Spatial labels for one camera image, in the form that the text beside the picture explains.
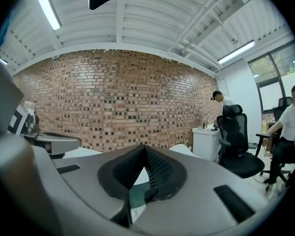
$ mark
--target man's leg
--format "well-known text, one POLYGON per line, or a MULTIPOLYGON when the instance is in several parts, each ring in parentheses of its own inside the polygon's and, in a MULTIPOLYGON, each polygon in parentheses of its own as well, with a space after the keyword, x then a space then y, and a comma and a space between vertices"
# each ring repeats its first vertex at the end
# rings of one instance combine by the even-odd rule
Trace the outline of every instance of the man's leg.
POLYGON ((280 140, 277 146, 275 147, 270 166, 270 177, 268 180, 269 184, 276 183, 276 179, 281 171, 280 165, 281 163, 287 161, 289 153, 292 152, 291 150, 294 150, 294 143, 286 140, 280 140))

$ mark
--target man wearing black cap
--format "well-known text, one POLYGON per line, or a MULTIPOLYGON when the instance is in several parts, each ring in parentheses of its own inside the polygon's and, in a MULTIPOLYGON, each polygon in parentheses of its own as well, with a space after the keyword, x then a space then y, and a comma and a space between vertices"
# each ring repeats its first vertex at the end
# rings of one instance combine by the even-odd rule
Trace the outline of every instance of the man wearing black cap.
POLYGON ((214 91, 211 100, 216 100, 217 102, 222 102, 223 106, 234 105, 234 102, 220 91, 214 91))

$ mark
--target faucet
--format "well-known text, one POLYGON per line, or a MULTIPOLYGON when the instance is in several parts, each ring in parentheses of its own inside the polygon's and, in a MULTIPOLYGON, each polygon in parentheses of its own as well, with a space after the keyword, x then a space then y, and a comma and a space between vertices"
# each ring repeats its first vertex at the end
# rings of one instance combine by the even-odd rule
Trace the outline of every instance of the faucet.
POLYGON ((208 117, 208 118, 206 118, 206 128, 207 128, 207 119, 209 119, 209 118, 212 120, 212 118, 211 118, 211 117, 208 117))

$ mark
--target white t-shirt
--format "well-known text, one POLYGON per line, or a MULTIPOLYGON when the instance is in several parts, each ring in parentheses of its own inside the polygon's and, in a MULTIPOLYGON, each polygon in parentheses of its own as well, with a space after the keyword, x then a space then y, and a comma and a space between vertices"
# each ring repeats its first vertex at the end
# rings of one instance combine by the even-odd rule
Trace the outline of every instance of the white t-shirt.
POLYGON ((281 137, 286 140, 295 141, 295 107, 294 104, 288 106, 281 115, 280 121, 283 124, 281 137))
POLYGON ((234 102, 227 96, 224 96, 222 103, 223 103, 223 106, 234 105, 234 102))

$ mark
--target brick wall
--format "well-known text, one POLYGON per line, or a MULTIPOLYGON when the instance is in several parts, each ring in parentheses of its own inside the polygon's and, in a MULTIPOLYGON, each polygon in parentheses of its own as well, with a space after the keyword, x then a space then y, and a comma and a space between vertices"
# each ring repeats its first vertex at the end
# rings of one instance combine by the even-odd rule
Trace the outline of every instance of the brick wall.
POLYGON ((131 51, 81 51, 47 59, 14 77, 35 103, 42 130, 110 151, 134 144, 192 145, 191 128, 221 113, 209 75, 131 51))

